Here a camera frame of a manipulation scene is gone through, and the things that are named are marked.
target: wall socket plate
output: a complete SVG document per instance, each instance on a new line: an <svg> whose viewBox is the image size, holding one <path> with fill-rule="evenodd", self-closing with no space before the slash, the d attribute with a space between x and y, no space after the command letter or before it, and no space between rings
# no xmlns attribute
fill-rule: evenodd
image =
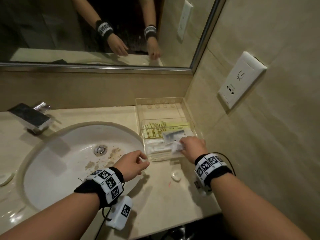
<svg viewBox="0 0 320 240"><path fill-rule="evenodd" d="M184 6L182 9L182 14L180 17L180 22L178 25L178 37L183 40L184 33L186 32L186 26L190 17L190 13L192 10L193 6L187 1L184 1Z"/></svg>
<svg viewBox="0 0 320 240"><path fill-rule="evenodd" d="M244 51L230 71L218 94L231 109L267 67Z"/></svg>

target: chrome faucet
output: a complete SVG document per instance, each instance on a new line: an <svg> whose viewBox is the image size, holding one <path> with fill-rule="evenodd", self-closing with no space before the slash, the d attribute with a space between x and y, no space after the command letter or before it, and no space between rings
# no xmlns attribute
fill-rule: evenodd
<svg viewBox="0 0 320 240"><path fill-rule="evenodd" d="M39 135L53 123L53 119L44 114L49 109L50 105L40 101L33 107L20 103L9 109L8 112L13 114L28 132Z"/></svg>

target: wristband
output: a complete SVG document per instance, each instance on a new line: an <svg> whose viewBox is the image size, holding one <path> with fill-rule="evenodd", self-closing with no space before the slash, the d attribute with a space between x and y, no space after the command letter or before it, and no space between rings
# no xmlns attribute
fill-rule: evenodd
<svg viewBox="0 0 320 240"><path fill-rule="evenodd" d="M226 173L232 173L227 164L214 153L203 154L195 162L195 174L197 175L202 186L210 186L214 178L218 178Z"/></svg>
<svg viewBox="0 0 320 240"><path fill-rule="evenodd" d="M100 200L99 209L112 206L123 192L123 175L114 168L97 170L87 176L75 193L96 193Z"/></svg>
<svg viewBox="0 0 320 240"><path fill-rule="evenodd" d="M113 28L107 22L102 20L98 20L96 22L96 31L104 41L107 40L111 34L113 34Z"/></svg>
<svg viewBox="0 0 320 240"><path fill-rule="evenodd" d="M149 25L144 30L144 37L148 40L150 37L157 38L157 28L154 25Z"/></svg>

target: mirror frame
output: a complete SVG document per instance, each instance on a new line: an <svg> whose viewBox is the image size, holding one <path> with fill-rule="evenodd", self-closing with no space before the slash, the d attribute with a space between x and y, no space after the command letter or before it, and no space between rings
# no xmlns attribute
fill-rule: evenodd
<svg viewBox="0 0 320 240"><path fill-rule="evenodd" d="M28 72L82 72L82 73L127 73L127 74L172 74L193 75L196 72L214 26L226 0L215 0L203 29L189 68L168 66L113 66L88 64L46 64L28 62L0 62L0 71Z"/></svg>

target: sink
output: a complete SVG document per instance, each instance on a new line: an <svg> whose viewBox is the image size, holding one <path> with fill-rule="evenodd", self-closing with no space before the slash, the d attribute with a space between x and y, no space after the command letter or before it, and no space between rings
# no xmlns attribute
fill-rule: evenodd
<svg viewBox="0 0 320 240"><path fill-rule="evenodd" d="M43 210L71 194L90 173L111 167L123 154L135 150L143 151L142 139L125 126L86 122L66 127L28 154L17 173L18 190L26 203ZM140 178L126 182L122 195Z"/></svg>

